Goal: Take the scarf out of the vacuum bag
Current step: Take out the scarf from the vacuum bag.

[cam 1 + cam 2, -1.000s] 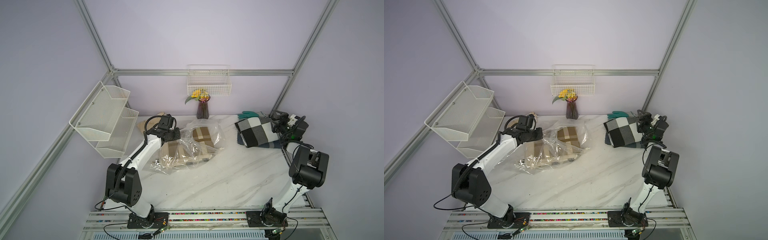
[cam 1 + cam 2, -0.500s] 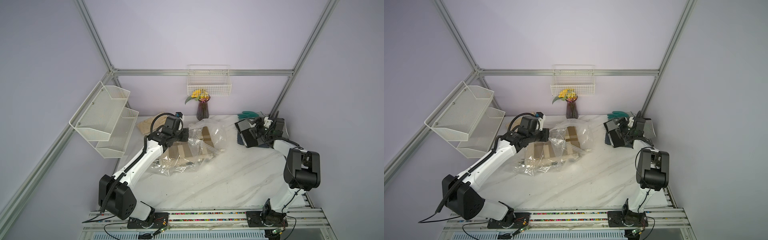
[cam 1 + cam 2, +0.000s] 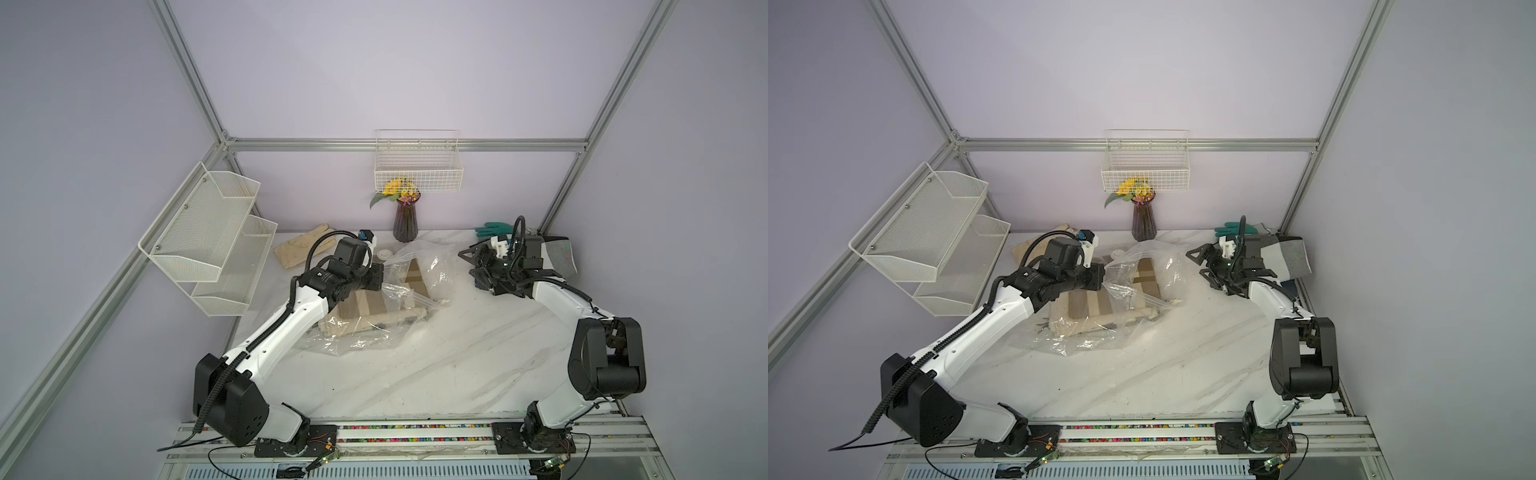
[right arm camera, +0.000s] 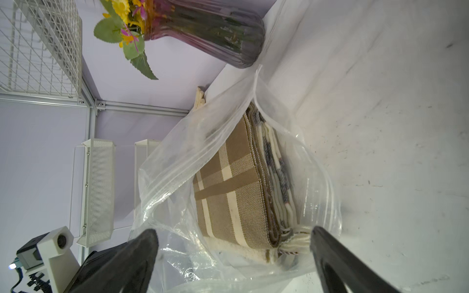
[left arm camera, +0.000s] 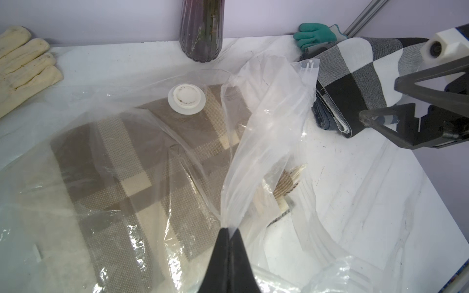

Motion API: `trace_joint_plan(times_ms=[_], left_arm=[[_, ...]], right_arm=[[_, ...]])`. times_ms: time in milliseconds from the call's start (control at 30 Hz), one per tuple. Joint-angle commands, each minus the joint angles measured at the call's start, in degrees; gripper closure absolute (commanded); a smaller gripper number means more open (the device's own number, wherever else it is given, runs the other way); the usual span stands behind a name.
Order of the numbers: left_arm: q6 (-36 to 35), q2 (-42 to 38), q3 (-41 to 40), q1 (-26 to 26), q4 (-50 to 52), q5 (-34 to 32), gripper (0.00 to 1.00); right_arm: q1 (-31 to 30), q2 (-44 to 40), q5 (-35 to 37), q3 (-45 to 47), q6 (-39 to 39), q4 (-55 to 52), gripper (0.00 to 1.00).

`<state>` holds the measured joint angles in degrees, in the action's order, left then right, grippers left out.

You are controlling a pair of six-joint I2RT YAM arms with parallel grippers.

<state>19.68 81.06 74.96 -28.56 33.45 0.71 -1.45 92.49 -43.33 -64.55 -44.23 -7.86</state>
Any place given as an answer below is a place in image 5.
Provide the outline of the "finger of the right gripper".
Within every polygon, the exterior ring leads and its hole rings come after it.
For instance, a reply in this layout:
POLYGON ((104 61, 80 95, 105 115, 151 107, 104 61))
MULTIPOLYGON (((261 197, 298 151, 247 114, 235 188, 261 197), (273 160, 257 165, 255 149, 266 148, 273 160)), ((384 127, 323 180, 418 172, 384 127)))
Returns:
POLYGON ((469 58, 463 57, 436 67, 396 79, 394 89, 404 95, 441 107, 463 117, 469 116, 469 58), (443 90, 420 85, 432 79, 444 79, 443 90))
POLYGON ((408 150, 440 149, 469 140, 469 119, 434 105, 420 118, 415 117, 414 103, 364 110, 359 118, 365 127, 408 150))

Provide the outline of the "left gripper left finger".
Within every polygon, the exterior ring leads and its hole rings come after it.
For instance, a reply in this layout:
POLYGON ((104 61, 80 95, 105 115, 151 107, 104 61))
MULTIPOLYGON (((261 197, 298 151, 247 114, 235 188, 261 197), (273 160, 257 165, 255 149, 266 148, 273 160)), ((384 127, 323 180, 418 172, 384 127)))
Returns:
POLYGON ((229 249, 229 232, 227 228, 222 228, 217 236, 210 262, 198 293, 228 292, 229 249))

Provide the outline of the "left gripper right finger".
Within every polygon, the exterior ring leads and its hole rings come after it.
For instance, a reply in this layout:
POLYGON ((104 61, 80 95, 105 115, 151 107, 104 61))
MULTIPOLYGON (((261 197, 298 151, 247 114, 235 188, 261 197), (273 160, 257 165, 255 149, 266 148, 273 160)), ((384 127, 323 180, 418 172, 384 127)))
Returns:
POLYGON ((229 292, 261 293, 249 262, 241 232, 237 229, 230 239, 229 292))

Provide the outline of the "black white grey checked scarf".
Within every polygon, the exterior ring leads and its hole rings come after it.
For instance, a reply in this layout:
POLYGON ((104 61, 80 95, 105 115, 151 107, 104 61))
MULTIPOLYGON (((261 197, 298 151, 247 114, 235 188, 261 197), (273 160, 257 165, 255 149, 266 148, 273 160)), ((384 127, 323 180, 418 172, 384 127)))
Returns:
POLYGON ((394 89, 397 78, 415 73, 423 58, 424 38, 354 37, 314 46, 302 59, 319 59, 316 96, 346 129, 347 139, 365 129, 364 110, 394 106, 403 94, 394 89))

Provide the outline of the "grey blue plaid scarf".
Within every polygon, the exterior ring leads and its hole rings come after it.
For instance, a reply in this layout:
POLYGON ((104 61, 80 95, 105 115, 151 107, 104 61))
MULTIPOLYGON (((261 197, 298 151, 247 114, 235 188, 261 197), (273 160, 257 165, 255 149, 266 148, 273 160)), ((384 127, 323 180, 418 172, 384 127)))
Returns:
POLYGON ((321 129, 326 131, 340 131, 342 133, 346 132, 344 126, 338 122, 320 98, 318 98, 313 104, 312 112, 315 116, 316 124, 321 129))

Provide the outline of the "brown beige plaid scarf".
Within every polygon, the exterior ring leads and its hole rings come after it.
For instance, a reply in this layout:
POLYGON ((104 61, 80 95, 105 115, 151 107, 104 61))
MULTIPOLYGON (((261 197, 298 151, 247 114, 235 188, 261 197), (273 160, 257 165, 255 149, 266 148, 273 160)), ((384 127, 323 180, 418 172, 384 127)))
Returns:
POLYGON ((228 133, 221 88, 184 116, 166 99, 73 128, 51 141, 103 293, 182 293, 203 278, 221 189, 250 112, 236 95, 228 133))

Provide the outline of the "clear plastic vacuum bag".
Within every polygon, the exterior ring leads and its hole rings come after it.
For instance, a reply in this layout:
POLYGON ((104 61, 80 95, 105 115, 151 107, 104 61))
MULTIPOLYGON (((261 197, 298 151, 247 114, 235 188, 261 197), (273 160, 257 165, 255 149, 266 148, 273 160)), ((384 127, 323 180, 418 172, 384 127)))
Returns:
POLYGON ((221 228, 263 292, 435 293, 469 244, 414 153, 362 125, 422 41, 56 49, 65 79, 1 119, 1 291, 194 293, 221 228))

